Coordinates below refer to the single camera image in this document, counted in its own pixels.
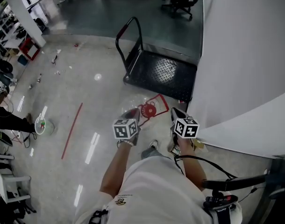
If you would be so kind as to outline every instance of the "diamond plate platform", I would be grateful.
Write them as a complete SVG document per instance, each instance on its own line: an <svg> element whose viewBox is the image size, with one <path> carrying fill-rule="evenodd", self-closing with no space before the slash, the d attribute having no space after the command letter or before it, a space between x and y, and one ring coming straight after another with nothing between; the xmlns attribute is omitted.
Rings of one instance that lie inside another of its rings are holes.
<svg viewBox="0 0 285 224"><path fill-rule="evenodd" d="M193 64L141 50L124 82L174 99L189 102L197 67Z"/></svg>

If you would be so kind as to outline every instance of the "cart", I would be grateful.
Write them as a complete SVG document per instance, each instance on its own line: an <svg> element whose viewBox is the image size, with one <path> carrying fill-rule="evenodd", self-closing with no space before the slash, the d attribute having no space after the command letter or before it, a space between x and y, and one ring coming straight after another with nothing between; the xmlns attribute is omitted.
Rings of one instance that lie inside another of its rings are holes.
<svg viewBox="0 0 285 224"><path fill-rule="evenodd" d="M125 59L119 39L133 20L138 26L139 38ZM197 66L144 50L141 27L136 17L132 17L119 31L115 45L126 69L125 83L187 103L191 100Z"/></svg>

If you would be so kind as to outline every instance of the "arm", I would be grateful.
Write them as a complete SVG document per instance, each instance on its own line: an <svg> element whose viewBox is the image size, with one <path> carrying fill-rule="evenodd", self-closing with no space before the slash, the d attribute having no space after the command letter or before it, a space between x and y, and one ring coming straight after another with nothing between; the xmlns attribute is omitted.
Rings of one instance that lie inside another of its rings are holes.
<svg viewBox="0 0 285 224"><path fill-rule="evenodd" d="M178 137L178 144L181 155L196 156L189 139L182 139ZM202 187L202 180L206 179L206 174L199 161L197 159L184 158L183 163L186 177L193 182L198 189L203 191L204 188Z"/></svg>
<svg viewBox="0 0 285 224"><path fill-rule="evenodd" d="M120 144L118 151L115 153L113 160L103 176L100 192L108 193L113 198L119 193L123 183L130 149L130 144Z"/></svg>

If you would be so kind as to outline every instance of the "shelving unit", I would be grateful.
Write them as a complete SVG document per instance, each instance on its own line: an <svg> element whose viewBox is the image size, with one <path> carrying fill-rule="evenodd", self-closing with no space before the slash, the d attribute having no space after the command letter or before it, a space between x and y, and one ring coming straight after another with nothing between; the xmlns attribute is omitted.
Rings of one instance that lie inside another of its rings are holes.
<svg viewBox="0 0 285 224"><path fill-rule="evenodd" d="M16 39L16 31L20 23L5 0L0 0L0 45L6 50L18 49L25 38Z"/></svg>

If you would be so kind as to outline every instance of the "black handle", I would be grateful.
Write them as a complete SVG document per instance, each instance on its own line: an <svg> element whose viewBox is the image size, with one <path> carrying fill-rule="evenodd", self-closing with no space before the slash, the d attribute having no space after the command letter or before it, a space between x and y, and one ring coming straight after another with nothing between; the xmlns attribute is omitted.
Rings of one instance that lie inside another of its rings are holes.
<svg viewBox="0 0 285 224"><path fill-rule="evenodd" d="M141 30L141 26L139 24L139 21L136 17L131 17L130 20L122 27L122 29L119 31L118 35L116 36L116 39L115 39L115 46L118 50L118 52L120 53L121 55L121 58L122 58L122 61L124 63L124 66L125 66L125 69L126 69L126 72L127 74L129 75L128 73L128 65L126 63L126 59L125 59L125 56L119 46L119 39L121 38L121 36L124 34L124 32L127 30L129 24L135 20L136 21L136 24L137 24L137 27L138 27L138 33L139 33L139 38L137 40L136 43L140 43L140 46L141 46L141 50L143 50L143 38L142 38L142 30Z"/></svg>

